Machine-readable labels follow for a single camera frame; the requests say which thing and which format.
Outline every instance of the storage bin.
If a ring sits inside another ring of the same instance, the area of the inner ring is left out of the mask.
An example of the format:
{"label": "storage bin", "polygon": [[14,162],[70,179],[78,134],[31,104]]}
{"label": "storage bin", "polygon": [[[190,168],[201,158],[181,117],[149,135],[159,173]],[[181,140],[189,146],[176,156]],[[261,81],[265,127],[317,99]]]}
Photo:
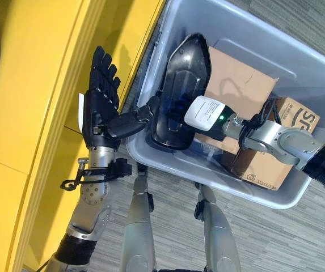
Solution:
{"label": "storage bin", "polygon": [[[309,107],[321,119],[313,135],[325,142],[325,57],[253,15],[223,0],[172,0],[161,25],[138,106],[161,88],[168,58],[186,35],[200,32],[208,44],[273,77],[273,93]],[[278,191],[233,178],[191,147],[164,152],[146,142],[148,129],[130,137],[127,148],[138,162],[212,186],[274,209],[294,206],[310,178],[292,169]]]}

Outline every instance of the brown cardboard box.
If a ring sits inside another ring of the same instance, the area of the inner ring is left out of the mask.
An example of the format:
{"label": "brown cardboard box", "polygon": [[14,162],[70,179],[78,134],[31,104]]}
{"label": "brown cardboard box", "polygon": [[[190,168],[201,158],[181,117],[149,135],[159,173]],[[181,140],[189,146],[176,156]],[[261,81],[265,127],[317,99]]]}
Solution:
{"label": "brown cardboard box", "polygon": [[[212,74],[205,96],[228,105],[238,116],[251,119],[254,114],[259,113],[277,79],[215,48],[209,47],[209,53]],[[196,134],[195,138],[233,154],[239,150],[238,141],[232,138],[227,137],[222,142],[201,134]]]}
{"label": "brown cardboard box", "polygon": [[[286,127],[301,128],[312,133],[320,117],[291,98],[277,101],[281,123]],[[278,190],[291,170],[291,165],[283,164],[271,154],[254,150],[239,150],[237,156],[223,155],[222,164],[243,180],[262,187]]]}

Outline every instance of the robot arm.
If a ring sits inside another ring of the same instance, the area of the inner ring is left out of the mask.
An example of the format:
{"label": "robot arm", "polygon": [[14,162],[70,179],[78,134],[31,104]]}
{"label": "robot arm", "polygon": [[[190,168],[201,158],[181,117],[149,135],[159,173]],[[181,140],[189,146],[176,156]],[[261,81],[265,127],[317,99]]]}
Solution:
{"label": "robot arm", "polygon": [[[243,123],[243,119],[232,114],[224,124],[224,134],[239,139],[244,129]],[[294,165],[320,181],[325,187],[325,144],[305,130],[266,120],[261,127],[252,129],[242,141],[243,148],[270,153],[277,160]]]}
{"label": "robot arm", "polygon": [[284,127],[256,114],[247,121],[219,101],[198,96],[189,106],[185,123],[217,140],[237,139],[241,148],[272,154],[277,160],[320,181],[325,187],[325,144],[305,130]]}
{"label": "robot arm", "polygon": [[158,108],[159,99],[154,96],[140,109],[119,115],[117,89],[120,80],[115,77],[117,68],[111,63],[112,57],[105,54],[102,47],[97,47],[89,89],[79,109],[89,156],[78,159],[75,180],[65,180],[61,184],[65,190],[74,190],[81,184],[81,196],[46,271],[86,271],[96,242],[109,221],[113,199],[120,190],[117,178],[132,174],[132,166],[126,159],[116,159],[120,139],[142,130]]}

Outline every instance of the floor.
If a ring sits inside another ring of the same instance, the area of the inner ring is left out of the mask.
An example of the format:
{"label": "floor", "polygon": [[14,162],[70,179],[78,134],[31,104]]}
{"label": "floor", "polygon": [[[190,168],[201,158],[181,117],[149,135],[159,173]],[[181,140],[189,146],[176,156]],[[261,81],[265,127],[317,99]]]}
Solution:
{"label": "floor", "polygon": [[[325,55],[325,1],[231,0],[232,3],[303,41]],[[128,105],[143,80],[148,56],[135,79]],[[124,146],[120,156],[132,158]],[[90,271],[118,271],[126,214],[136,173],[124,178],[112,220],[99,240]],[[149,170],[151,214],[158,269],[205,266],[204,226],[193,217],[197,200],[194,184],[164,172]],[[274,210],[214,191],[235,235],[242,271],[325,272],[325,190],[313,181],[299,203]]]}

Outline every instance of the black cable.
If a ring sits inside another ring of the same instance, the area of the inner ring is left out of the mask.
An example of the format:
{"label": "black cable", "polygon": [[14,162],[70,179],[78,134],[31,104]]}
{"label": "black cable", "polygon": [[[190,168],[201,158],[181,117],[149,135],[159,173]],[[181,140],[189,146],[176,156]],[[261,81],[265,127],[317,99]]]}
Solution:
{"label": "black cable", "polygon": [[262,106],[262,109],[258,114],[255,114],[252,119],[249,121],[244,120],[242,122],[243,129],[239,133],[238,143],[239,147],[244,149],[243,141],[244,139],[252,132],[252,130],[256,130],[263,126],[263,124],[266,122],[266,120],[270,117],[271,113],[273,112],[273,116],[275,118],[275,121],[281,125],[281,118],[278,115],[277,105],[276,105],[276,99],[268,99]]}
{"label": "black cable", "polygon": [[39,269],[37,269],[35,272],[41,272],[42,271],[42,269],[44,268],[44,267],[46,267],[46,265],[48,264],[48,262],[50,261],[50,259],[49,260],[47,260],[46,262],[44,262],[44,264],[43,265],[41,265],[40,266],[40,268]]}

